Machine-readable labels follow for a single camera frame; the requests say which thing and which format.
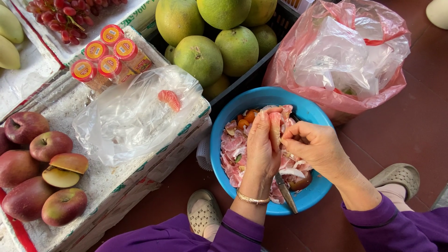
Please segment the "gold bangle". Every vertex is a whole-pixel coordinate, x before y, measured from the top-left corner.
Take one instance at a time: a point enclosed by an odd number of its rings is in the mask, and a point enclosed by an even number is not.
[[[251,204],[254,204],[254,205],[267,205],[269,203],[269,201],[271,201],[270,198],[267,198],[266,200],[257,200],[257,199],[249,198],[246,195],[243,195],[242,193],[240,193],[240,189],[239,188],[237,189],[237,196],[242,201],[245,201],[247,203],[251,203]]]

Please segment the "blue plastic bowl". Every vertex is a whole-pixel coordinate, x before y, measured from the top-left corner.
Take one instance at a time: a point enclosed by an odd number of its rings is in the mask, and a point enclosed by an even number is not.
[[[232,197],[237,196],[237,189],[232,187],[229,178],[221,167],[221,135],[225,125],[234,120],[237,115],[246,109],[262,108],[266,105],[291,104],[293,113],[302,121],[312,122],[320,125],[332,126],[330,119],[314,102],[290,93],[280,87],[259,87],[246,91],[231,100],[219,113],[211,130],[210,139],[210,159],[213,171],[224,190]],[[312,172],[313,180],[311,184],[300,193],[293,195],[299,212],[305,211],[321,200],[332,184],[324,177],[318,177],[319,173]],[[267,215],[289,215],[293,212],[288,205],[267,204]]]

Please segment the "clear plastic bag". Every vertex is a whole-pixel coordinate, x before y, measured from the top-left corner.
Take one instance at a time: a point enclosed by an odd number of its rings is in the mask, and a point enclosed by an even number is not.
[[[382,4],[318,1],[282,40],[263,85],[310,99],[341,124],[406,86],[409,46],[405,21]]]
[[[176,94],[179,112],[158,99],[162,90]],[[90,103],[73,120],[76,138],[90,158],[116,166],[170,144],[201,94],[198,81],[176,65],[149,70]]]

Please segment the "slipper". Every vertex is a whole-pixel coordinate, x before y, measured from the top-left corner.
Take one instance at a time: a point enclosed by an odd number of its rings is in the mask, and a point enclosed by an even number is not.
[[[406,199],[410,200],[418,192],[420,187],[420,175],[417,169],[412,165],[398,163],[393,164],[370,180],[370,183],[376,187],[382,187],[390,183],[401,184],[406,189]]]
[[[194,203],[198,200],[207,200],[198,210],[191,212]],[[187,215],[190,220],[191,228],[194,233],[200,236],[204,235],[204,229],[211,224],[221,225],[223,216],[211,192],[205,189],[195,191],[187,204]]]

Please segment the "red tile floor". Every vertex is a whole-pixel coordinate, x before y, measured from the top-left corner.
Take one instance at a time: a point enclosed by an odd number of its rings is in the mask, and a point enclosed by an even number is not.
[[[404,64],[407,87],[390,101],[337,129],[353,163],[371,178],[397,163],[420,171],[421,187],[409,205],[427,211],[448,181],[448,30],[432,25],[425,15],[431,0],[381,0],[406,21],[412,32],[411,54]],[[185,213],[197,189],[212,191],[225,212],[232,199],[212,172],[199,168],[194,153],[185,159],[89,251],[107,239]],[[267,217],[263,246],[271,252],[364,251],[340,208],[333,187],[314,207],[294,216]]]

